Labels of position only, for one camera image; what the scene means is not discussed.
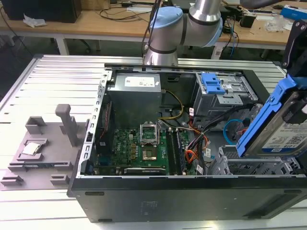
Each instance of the yellow wire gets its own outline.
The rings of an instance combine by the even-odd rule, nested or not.
[[[159,117],[159,120],[161,120],[161,119],[162,119],[162,120],[175,120],[175,119],[181,117],[181,115],[183,114],[183,108],[184,108],[184,106],[183,106],[182,102],[180,101],[180,99],[179,99],[176,95],[174,95],[174,93],[172,93],[172,92],[169,91],[169,90],[166,90],[166,92],[169,92],[171,95],[173,95],[173,96],[179,101],[179,103],[180,103],[180,105],[181,105],[181,110],[180,110],[180,113],[179,113],[177,116]]]

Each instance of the ram slot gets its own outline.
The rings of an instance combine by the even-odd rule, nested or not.
[[[176,162],[177,173],[178,175],[182,175],[181,156],[180,156],[181,143],[179,142],[178,139],[178,132],[172,132],[172,145],[176,159],[175,162]]]
[[[167,146],[167,155],[168,155],[169,174],[177,175],[172,133],[170,132],[166,132],[166,146]]]
[[[182,150],[179,132],[176,132],[176,133],[177,133],[176,138],[177,138],[177,145],[178,145],[178,151],[179,151],[181,172],[185,172],[186,171],[186,163],[185,163],[185,160],[184,160],[184,151]]]

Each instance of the hard drive label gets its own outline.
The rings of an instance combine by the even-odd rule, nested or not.
[[[262,147],[265,152],[296,149],[307,140],[307,120],[301,124],[283,123]]]

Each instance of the cpu chip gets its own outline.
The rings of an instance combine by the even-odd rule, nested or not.
[[[144,147],[142,148],[142,159],[143,161],[156,161],[158,155],[157,148]]]

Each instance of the blue box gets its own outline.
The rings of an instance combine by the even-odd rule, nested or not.
[[[291,8],[290,5],[285,5],[280,15],[294,20],[307,19],[307,9],[296,9]]]

